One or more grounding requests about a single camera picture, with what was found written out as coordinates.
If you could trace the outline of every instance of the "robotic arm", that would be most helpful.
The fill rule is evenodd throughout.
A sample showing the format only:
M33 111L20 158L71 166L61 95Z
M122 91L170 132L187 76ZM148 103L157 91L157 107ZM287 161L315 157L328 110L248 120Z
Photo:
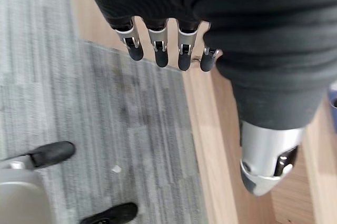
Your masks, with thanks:
M179 68L190 66L200 21L211 23L201 68L233 87L241 121L241 174L256 196L293 168L306 125L337 79L337 0L96 0L134 60L143 57L133 16L144 19L160 67L166 20L179 25Z

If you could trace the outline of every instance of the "blue object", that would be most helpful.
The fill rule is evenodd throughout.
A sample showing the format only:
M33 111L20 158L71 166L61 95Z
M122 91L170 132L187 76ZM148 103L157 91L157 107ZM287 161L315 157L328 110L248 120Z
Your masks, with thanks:
M333 127L337 133L337 82L333 83L329 87L328 97L333 119Z

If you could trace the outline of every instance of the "white debris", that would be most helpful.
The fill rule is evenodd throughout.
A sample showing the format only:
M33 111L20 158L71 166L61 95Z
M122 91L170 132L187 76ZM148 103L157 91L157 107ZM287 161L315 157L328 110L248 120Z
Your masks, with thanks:
M120 173L122 171L121 167L119 167L118 165L115 165L115 167L112 168L111 170L115 173Z

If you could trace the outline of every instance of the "gray carpet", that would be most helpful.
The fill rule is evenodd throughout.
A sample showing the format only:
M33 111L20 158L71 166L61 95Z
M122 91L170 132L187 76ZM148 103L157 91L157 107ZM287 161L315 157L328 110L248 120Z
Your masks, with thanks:
M77 39L70 0L0 0L0 158L71 140L41 171L57 223L207 223L181 73Z

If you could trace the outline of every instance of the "black sleeve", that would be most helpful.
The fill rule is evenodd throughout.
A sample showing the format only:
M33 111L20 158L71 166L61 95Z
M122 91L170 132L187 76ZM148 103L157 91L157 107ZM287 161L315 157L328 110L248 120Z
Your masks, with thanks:
M307 125L337 79L337 0L96 0L108 22L140 15L211 22L207 46L232 82L239 117L291 129Z

